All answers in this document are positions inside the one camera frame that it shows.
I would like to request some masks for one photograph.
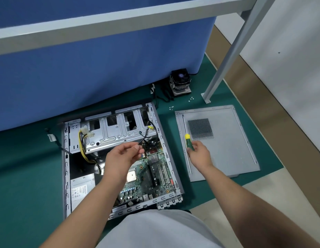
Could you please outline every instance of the blue partition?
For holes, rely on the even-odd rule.
[[[188,0],[0,0],[0,28]],[[215,18],[0,55],[0,131],[197,73]]]

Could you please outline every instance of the motherboard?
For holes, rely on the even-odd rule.
[[[144,149],[147,149],[145,153],[129,169],[127,182],[114,207],[132,206],[175,191],[160,142],[153,147],[144,146]]]

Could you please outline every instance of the beige floor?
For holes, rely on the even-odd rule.
[[[286,168],[244,186],[273,205],[320,243],[320,218]],[[242,247],[216,199],[191,209],[226,248]]]

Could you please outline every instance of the white wall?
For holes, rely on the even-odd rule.
[[[232,43],[243,23],[215,25]],[[276,0],[240,55],[320,150],[320,0]]]

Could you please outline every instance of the pci slot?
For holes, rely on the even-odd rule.
[[[167,169],[166,169],[166,166],[165,166],[165,163],[162,162],[162,167],[163,167],[163,172],[166,176],[166,183],[170,183],[170,180],[169,180],[169,177],[168,177],[168,172],[167,172]]]
[[[162,180],[162,184],[166,184],[165,183],[165,180],[163,179],[163,175],[162,175],[162,172],[161,172],[161,167],[160,167],[160,164],[158,164],[158,170],[159,170],[159,173],[160,173],[160,177],[161,177],[161,180]]]

